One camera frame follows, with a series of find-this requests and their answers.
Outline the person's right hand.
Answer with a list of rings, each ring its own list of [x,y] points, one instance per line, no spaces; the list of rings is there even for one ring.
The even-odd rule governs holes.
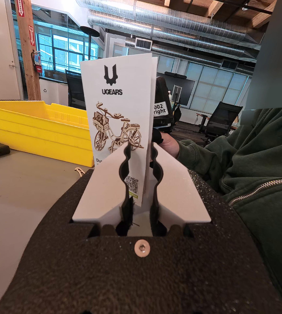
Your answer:
[[[163,141],[160,147],[177,159],[180,151],[179,143],[167,133],[161,132],[161,136]]]

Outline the white door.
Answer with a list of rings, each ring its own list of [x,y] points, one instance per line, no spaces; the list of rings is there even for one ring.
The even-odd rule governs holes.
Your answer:
[[[0,100],[23,99],[11,3],[0,0]]]

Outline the black mesh office chair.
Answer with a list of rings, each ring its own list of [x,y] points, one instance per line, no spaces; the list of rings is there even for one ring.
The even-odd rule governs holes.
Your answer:
[[[220,136],[227,136],[234,120],[242,109],[242,106],[219,102],[206,125],[204,124],[207,116],[203,115],[199,132],[204,134],[205,138],[202,138],[203,142],[198,144],[203,144],[203,147],[206,147],[209,143],[214,141],[214,139]]]

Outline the wide silver air duct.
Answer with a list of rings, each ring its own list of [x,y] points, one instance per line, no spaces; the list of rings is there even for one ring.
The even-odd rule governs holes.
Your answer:
[[[171,1],[171,8],[158,5],[158,1],[133,0],[77,0],[83,8],[129,18],[172,30],[224,42],[245,42],[260,45],[264,33],[249,27],[229,24],[217,18],[185,12],[183,1]]]

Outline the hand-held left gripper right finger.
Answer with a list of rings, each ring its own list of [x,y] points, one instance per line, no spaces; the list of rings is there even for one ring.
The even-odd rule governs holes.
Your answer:
[[[151,143],[151,159],[157,180],[150,207],[152,235],[166,236],[172,226],[189,234],[189,225],[211,223],[188,169],[157,143]]]

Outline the white instruction leaflet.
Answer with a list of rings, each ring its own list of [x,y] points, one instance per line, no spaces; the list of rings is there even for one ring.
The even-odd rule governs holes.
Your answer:
[[[125,182],[139,207],[146,189],[157,62],[152,53],[80,62],[95,166],[129,142]]]

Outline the black floor lamp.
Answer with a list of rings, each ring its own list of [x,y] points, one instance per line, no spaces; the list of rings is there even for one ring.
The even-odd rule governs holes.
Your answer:
[[[92,41],[92,37],[100,37],[100,33],[98,31],[96,31],[93,28],[87,27],[87,26],[80,26],[80,30],[85,33],[86,35],[88,35],[89,39],[88,39],[88,60],[90,61],[91,59],[91,41]]]

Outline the white air vent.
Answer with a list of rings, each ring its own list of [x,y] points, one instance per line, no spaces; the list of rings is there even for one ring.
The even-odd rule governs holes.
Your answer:
[[[147,39],[143,39],[143,38],[139,38],[139,37],[135,38],[135,48],[136,49],[151,51],[152,43],[153,43],[152,40],[147,40]]]

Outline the wooden post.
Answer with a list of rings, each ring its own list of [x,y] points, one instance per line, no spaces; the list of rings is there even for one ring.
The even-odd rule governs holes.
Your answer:
[[[15,0],[14,3],[16,7],[28,100],[39,101],[41,100],[39,73],[33,63],[34,52],[37,48],[32,3],[31,0]]]

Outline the narrow silver air duct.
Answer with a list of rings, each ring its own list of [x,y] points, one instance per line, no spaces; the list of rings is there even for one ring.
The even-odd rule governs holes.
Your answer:
[[[135,39],[126,37],[125,46],[127,48],[133,48],[141,52],[152,52],[166,57],[177,58],[197,63],[200,65],[205,65],[217,69],[224,69],[248,76],[253,76],[254,67],[243,65],[237,60],[228,58],[218,59],[157,44],[152,44],[151,50],[146,50],[143,48],[136,47],[135,44],[136,44]]]

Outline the black wall screen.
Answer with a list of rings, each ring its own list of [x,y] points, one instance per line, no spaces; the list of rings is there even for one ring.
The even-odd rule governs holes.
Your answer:
[[[181,106],[187,107],[192,90],[194,88],[195,81],[189,80],[189,79],[173,78],[165,74],[162,74],[162,76],[165,78],[167,88],[170,91],[171,96],[172,96],[174,85],[178,85],[182,87],[181,96],[180,96],[178,104],[180,104]]]

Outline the red fire extinguisher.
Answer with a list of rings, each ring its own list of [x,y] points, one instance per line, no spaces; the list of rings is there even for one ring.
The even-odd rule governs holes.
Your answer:
[[[31,53],[31,58],[32,58],[32,62],[33,62],[33,66],[35,68],[35,71],[37,73],[42,73],[43,70],[42,70],[40,52],[33,50]]]

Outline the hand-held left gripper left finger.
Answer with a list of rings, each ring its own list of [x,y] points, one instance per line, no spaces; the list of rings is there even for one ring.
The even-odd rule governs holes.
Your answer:
[[[125,182],[130,158],[131,144],[124,143],[95,167],[72,222],[91,223],[99,229],[110,225],[118,236],[127,236],[134,214],[134,200]]]

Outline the yellow plastic bin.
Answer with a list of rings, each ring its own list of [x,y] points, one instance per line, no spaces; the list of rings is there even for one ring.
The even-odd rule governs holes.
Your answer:
[[[86,110],[44,101],[0,101],[0,143],[17,151],[94,166]]]

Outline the person's green jacket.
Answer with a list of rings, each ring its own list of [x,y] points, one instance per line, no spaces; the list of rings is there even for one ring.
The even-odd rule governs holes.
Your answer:
[[[249,229],[282,297],[282,108],[255,110],[227,141],[234,153],[222,190]]]

